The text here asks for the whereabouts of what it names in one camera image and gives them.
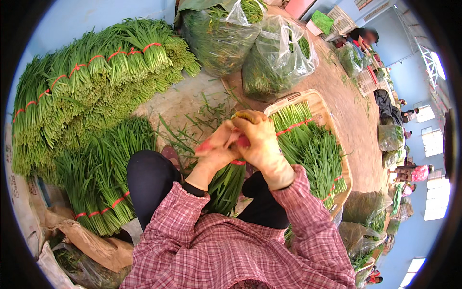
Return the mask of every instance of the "work glove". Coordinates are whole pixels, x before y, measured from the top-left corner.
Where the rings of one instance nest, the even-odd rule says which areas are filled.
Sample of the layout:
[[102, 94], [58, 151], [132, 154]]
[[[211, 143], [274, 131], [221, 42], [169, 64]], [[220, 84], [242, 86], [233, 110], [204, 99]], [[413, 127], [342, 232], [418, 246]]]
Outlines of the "work glove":
[[296, 175], [284, 158], [276, 139], [273, 121], [260, 111], [238, 111], [231, 118], [234, 126], [248, 139], [240, 136], [237, 149], [246, 161], [258, 168], [272, 191], [292, 184]]
[[195, 155], [199, 159], [185, 182], [200, 190], [208, 191], [213, 176], [231, 161], [242, 157], [235, 145], [241, 134], [234, 128], [232, 121], [224, 121], [195, 150]]

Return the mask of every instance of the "clear plastic bag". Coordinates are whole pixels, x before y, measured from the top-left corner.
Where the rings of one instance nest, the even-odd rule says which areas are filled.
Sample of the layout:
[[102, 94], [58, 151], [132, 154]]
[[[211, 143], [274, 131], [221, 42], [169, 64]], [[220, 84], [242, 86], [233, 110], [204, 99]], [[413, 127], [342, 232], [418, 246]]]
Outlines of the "clear plastic bag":
[[336, 50], [336, 54], [349, 77], [355, 77], [363, 71], [361, 55], [353, 43], [345, 43], [344, 46]]
[[335, 217], [332, 219], [332, 223], [334, 223], [337, 226], [337, 228], [342, 222], [342, 214], [343, 214], [343, 206], [340, 209], [340, 211], [335, 215]]
[[268, 16], [242, 68], [244, 94], [271, 101], [319, 64], [305, 30], [280, 15]]
[[113, 272], [83, 254], [72, 244], [60, 243], [53, 248], [61, 269], [78, 285], [87, 289], [116, 289], [127, 276], [132, 266]]
[[342, 220], [370, 226], [373, 219], [392, 203], [387, 194], [352, 191], [343, 205]]
[[208, 74], [222, 77], [241, 69], [265, 22], [266, 9], [254, 1], [264, 15], [254, 24], [247, 21], [241, 0], [237, 0], [227, 17], [219, 21], [212, 21], [213, 7], [181, 12], [181, 35]]
[[378, 126], [378, 147], [382, 151], [401, 150], [405, 145], [403, 128], [396, 124]]
[[379, 234], [371, 228], [350, 222], [340, 223], [339, 233], [350, 258], [368, 254], [387, 238], [386, 232]]

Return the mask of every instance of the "pink shirt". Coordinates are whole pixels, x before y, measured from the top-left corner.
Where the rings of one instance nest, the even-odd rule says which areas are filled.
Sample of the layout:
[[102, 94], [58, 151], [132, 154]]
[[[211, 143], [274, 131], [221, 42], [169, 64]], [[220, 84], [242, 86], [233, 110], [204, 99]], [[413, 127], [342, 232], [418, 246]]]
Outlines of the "pink shirt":
[[425, 181], [428, 177], [428, 166], [418, 166], [411, 174], [413, 182]]
[[284, 190], [273, 191], [287, 211], [294, 237], [221, 214], [201, 215], [210, 200], [188, 194], [174, 182], [133, 251], [125, 288], [228, 289], [243, 280], [270, 288], [355, 288], [355, 274], [335, 224], [310, 194], [302, 166]]

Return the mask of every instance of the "worker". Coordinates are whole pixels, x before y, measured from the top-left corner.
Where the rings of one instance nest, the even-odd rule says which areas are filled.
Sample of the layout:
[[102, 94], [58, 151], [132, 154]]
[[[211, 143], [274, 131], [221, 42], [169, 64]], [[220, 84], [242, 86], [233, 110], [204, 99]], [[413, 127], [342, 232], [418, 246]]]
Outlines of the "worker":
[[412, 130], [406, 131], [406, 129], [404, 129], [404, 137], [405, 137], [406, 139], [410, 139], [411, 136], [412, 136]]
[[[271, 119], [239, 111], [206, 142], [183, 184], [161, 154], [131, 157], [128, 187], [144, 233], [121, 289], [355, 288], [337, 227], [305, 169], [284, 158]], [[253, 201], [237, 218], [201, 214], [215, 173], [241, 157], [260, 170], [242, 186]], [[284, 245], [289, 223], [295, 254]]]
[[372, 27], [355, 28], [348, 34], [348, 37], [346, 38], [346, 40], [349, 42], [356, 41], [359, 44], [359, 46], [362, 48], [362, 50], [368, 56], [370, 56], [371, 53], [369, 52], [369, 46], [372, 43], [378, 42], [378, 33], [377, 33], [377, 30], [375, 30]]
[[410, 194], [414, 193], [416, 189], [417, 189], [417, 184], [411, 185], [410, 182], [406, 182], [404, 184], [403, 193], [401, 196], [402, 197], [409, 196]]
[[418, 113], [419, 113], [418, 108], [414, 108], [413, 110], [408, 110], [408, 111], [402, 111], [401, 117], [403, 118], [403, 122], [408, 123], [409, 121], [415, 119]]
[[398, 174], [396, 180], [399, 182], [419, 182], [427, 179], [428, 174], [433, 172], [433, 165], [423, 166], [398, 166], [395, 173]]

